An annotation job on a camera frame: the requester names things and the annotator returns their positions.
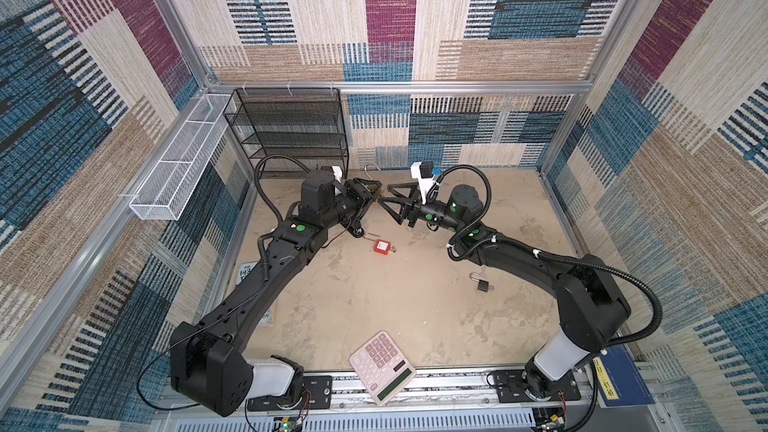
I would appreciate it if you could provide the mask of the red padlock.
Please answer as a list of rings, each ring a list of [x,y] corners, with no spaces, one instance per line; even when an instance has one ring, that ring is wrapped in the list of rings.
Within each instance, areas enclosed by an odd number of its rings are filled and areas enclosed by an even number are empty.
[[[382,255],[389,255],[396,252],[396,247],[392,242],[382,239],[375,234],[366,234],[364,238],[373,243],[373,251]]]

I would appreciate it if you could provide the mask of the brass padlock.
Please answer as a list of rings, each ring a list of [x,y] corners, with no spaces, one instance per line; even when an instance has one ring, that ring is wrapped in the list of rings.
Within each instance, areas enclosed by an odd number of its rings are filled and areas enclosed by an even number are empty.
[[[367,182],[366,187],[373,195],[373,198],[378,199],[381,195],[382,184],[371,176],[371,173],[369,172],[370,169],[374,169],[376,172],[382,172],[382,168],[374,162],[369,162],[363,166],[363,173]]]

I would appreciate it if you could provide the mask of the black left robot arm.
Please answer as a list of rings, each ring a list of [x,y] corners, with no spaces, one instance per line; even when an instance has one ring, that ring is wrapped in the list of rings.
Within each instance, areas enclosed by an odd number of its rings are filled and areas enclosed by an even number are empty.
[[[222,417],[251,397],[299,394],[297,364],[272,358],[267,364],[285,378],[258,381],[261,369],[248,363],[243,351],[280,293],[328,244],[332,228],[363,236],[362,219],[381,189],[375,180],[345,179],[337,167],[307,169],[299,201],[258,238],[259,260],[249,275],[198,322],[182,322],[173,331],[172,389]]]

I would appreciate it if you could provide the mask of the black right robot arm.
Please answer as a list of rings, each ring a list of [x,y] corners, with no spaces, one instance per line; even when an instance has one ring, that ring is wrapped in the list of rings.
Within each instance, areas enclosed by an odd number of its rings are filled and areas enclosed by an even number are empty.
[[[559,328],[527,362],[522,374],[531,399],[549,399],[557,382],[572,369],[611,347],[640,341],[658,330],[663,320],[662,303],[639,278],[606,265],[596,256],[554,254],[485,225],[492,200],[490,181],[478,168],[466,169],[480,178],[485,197],[474,187],[460,184],[447,201],[439,200],[446,176],[435,173],[429,162],[417,162],[411,170],[412,182],[389,185],[387,196],[378,202],[399,224],[413,227],[423,221],[431,230],[450,231],[446,252],[451,261],[499,269],[554,298]],[[652,311],[649,323],[629,335],[619,333],[632,314],[619,281],[639,290]]]

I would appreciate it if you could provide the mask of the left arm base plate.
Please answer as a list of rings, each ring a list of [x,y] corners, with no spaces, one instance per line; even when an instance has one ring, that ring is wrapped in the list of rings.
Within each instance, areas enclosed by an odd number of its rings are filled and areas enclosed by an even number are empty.
[[[285,394],[262,396],[246,402],[248,412],[288,412],[330,408],[333,379],[330,375],[294,378]]]

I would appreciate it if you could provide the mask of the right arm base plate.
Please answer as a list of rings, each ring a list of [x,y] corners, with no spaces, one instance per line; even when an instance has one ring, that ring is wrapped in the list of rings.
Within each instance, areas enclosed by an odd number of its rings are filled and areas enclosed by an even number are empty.
[[[569,371],[557,381],[539,372],[524,369],[503,369],[490,374],[490,385],[500,403],[566,402],[582,398],[574,374]]]

